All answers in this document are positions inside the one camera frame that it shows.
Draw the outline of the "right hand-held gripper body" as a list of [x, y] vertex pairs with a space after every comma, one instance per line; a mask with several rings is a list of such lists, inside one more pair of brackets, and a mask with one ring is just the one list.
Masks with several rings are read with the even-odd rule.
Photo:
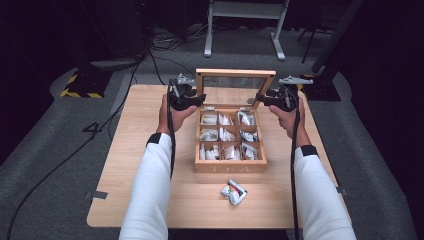
[[297, 108], [298, 92], [304, 85], [312, 85], [312, 79], [303, 79], [293, 76], [288, 76], [279, 80], [279, 89], [277, 98], [282, 101], [281, 109], [286, 112], [291, 112]]

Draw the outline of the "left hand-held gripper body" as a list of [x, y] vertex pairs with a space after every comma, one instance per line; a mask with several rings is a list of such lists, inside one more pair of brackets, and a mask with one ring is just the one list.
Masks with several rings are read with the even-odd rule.
[[169, 100], [173, 109], [177, 111], [186, 110], [190, 103], [196, 103], [196, 100], [191, 99], [196, 95], [196, 90], [192, 88], [193, 82], [193, 79], [182, 74], [176, 79], [169, 80]]

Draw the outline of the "wooden tea box glass lid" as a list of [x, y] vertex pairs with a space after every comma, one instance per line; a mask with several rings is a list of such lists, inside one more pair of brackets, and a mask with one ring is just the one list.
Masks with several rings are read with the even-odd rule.
[[[202, 173], [257, 173], [267, 167], [263, 134], [257, 108], [256, 93], [264, 94], [273, 81], [270, 70], [198, 69], [196, 71], [197, 95], [206, 94], [206, 100], [198, 108], [196, 131], [195, 170]], [[255, 98], [253, 105], [247, 99]], [[245, 111], [254, 114], [260, 138], [259, 160], [200, 160], [200, 114], [211, 111]]]

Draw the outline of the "white tea packet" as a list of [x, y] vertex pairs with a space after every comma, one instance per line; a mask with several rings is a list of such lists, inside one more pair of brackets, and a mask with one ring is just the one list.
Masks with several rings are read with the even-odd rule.
[[235, 180], [229, 179], [227, 185], [221, 190], [221, 194], [226, 197], [233, 206], [237, 206], [246, 197], [247, 190]]

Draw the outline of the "person's left hand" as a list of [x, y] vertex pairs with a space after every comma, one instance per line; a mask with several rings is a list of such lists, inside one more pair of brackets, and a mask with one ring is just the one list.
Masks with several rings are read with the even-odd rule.
[[186, 110], [177, 111], [173, 108], [168, 108], [167, 104], [167, 95], [164, 94], [162, 97], [162, 103], [159, 110], [159, 123], [156, 132], [165, 133], [170, 135], [171, 130], [168, 126], [168, 112], [171, 112], [172, 115], [172, 124], [174, 131], [178, 131], [186, 118], [193, 115], [197, 110], [196, 106], [190, 106]]

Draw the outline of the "person's right hand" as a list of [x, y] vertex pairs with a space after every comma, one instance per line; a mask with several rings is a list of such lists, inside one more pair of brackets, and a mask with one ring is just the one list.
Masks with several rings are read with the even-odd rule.
[[278, 117], [279, 125], [286, 130], [286, 134], [289, 138], [296, 136], [296, 139], [300, 142], [301, 145], [306, 145], [310, 143], [309, 136], [305, 129], [305, 109], [303, 99], [299, 99], [299, 123], [297, 128], [297, 133], [294, 133], [296, 111], [285, 112], [278, 108], [277, 106], [271, 105], [269, 107], [271, 113]]

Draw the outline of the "black yellow striped stand base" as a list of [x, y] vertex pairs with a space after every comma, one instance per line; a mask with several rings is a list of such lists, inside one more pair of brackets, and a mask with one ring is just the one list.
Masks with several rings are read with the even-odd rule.
[[302, 74], [300, 79], [312, 81], [312, 84], [303, 84], [302, 91], [311, 101], [340, 101], [341, 98], [331, 80], [324, 80], [319, 75]]
[[94, 98], [105, 97], [106, 88], [112, 76], [111, 71], [75, 71], [62, 90], [61, 97]]

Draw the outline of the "group of tea packets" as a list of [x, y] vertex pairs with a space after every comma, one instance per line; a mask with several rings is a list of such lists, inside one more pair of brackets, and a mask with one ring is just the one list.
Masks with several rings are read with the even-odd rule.
[[260, 138], [253, 113], [203, 111], [199, 130], [200, 160], [259, 160]]

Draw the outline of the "dark slanted stand pole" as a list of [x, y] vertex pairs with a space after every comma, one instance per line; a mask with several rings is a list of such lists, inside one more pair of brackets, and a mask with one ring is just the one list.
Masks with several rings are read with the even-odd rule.
[[349, 4], [346, 6], [328, 5], [325, 9], [325, 13], [328, 13], [329, 17], [327, 23], [332, 23], [334, 29], [328, 44], [311, 68], [314, 73], [318, 73], [328, 63], [331, 54], [336, 50], [337, 44], [364, 2], [364, 0], [347, 1]]

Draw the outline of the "grey tape strip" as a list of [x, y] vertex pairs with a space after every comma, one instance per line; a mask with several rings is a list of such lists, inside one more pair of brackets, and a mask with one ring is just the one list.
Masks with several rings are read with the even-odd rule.
[[84, 195], [85, 199], [93, 200], [93, 199], [106, 199], [108, 196], [107, 192], [102, 191], [92, 191], [92, 192], [86, 192]]

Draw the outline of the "white metal stand frame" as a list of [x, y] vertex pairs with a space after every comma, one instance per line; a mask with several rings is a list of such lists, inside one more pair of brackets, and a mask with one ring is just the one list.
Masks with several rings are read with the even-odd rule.
[[213, 43], [213, 20], [215, 17], [249, 18], [277, 20], [276, 30], [270, 33], [277, 59], [286, 59], [279, 37], [288, 10], [290, 0], [282, 0], [281, 3], [248, 3], [209, 0], [207, 15], [207, 35], [203, 55], [208, 58], [212, 55]]

